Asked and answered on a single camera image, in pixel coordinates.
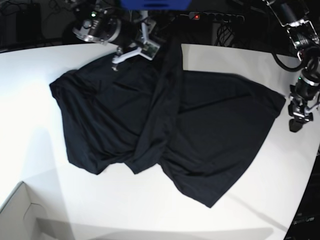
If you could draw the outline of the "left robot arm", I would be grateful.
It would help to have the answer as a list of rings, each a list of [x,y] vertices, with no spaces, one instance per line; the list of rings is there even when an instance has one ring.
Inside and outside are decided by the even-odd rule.
[[[275,51],[276,63],[287,72],[300,72],[291,97],[311,101],[320,91],[320,37],[308,17],[309,9],[303,0],[265,0],[267,16],[274,15],[296,50],[300,64],[285,65]]]

